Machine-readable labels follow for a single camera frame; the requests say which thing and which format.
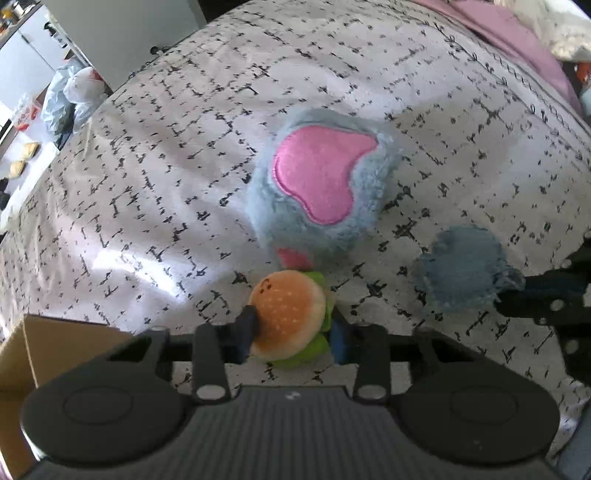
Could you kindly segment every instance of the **cabinet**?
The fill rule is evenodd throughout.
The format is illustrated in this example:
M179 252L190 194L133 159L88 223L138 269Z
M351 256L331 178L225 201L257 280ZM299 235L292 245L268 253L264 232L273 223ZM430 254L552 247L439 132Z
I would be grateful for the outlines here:
M18 32L0 48L0 67L0 102L9 110L13 110L26 93L39 95L55 73Z
M205 25L197 0L44 0L68 38L117 90L134 70Z
M20 34L25 42L31 45L41 57L51 66L57 69L64 64L64 55L67 49L50 37L49 32L44 29L47 23L47 7L43 6L29 18L17 35Z

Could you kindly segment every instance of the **orange object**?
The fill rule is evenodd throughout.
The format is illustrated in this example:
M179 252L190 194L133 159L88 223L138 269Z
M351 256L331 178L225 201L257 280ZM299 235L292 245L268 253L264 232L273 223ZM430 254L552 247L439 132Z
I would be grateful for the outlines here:
M577 78L585 85L591 78L591 63L579 63L576 67Z
M39 112L41 112L41 105L35 100L32 104L22 109L17 118L12 120L14 127L19 130L19 132L24 132L29 128L35 118L37 118Z
M10 7L6 7L6 8L2 9L2 19L8 20L13 25L16 25L18 23L18 17L14 13L14 11L12 11L12 9Z

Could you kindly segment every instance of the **pink heart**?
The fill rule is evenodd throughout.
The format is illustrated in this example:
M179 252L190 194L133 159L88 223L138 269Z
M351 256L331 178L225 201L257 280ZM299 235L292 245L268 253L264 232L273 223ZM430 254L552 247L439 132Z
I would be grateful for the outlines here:
M356 163L378 146L365 134L319 125L288 135L273 159L273 178L320 225L341 222L353 207L349 187Z

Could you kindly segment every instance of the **bread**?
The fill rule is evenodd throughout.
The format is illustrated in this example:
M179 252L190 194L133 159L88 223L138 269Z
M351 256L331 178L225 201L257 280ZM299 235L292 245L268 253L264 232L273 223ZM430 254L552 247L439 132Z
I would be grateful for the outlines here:
M295 270L275 272L253 289L259 334L252 353L273 362L301 352L318 334L326 316L326 296L310 277Z
M21 160L27 161L32 159L35 155L37 155L37 152L40 148L41 144L39 142L25 143L22 146Z
M14 161L10 164L10 173L8 174L9 179L17 179L21 176L22 171L25 169L27 162L22 160Z

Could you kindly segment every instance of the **bed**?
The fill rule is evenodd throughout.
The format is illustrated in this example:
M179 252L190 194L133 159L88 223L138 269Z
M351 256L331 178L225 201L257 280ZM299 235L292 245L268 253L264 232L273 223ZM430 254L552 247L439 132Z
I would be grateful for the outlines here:
M589 389L550 328L494 309L424 310L410 266L438 232L473 222L528 275L556 268L591 227L587 125L525 65L403 0L250 2L139 72L41 178L0 246L1 326L24 312L139 332L232 319L274 266L245 216L253 163L288 112L389 122L404 158L378 227L325 271L350 320L435 328L548 389L551 454ZM240 383L349 384L329 356L292 371L257 361ZM408 386L393 365L397 391ZM189 368L178 373L186 386Z

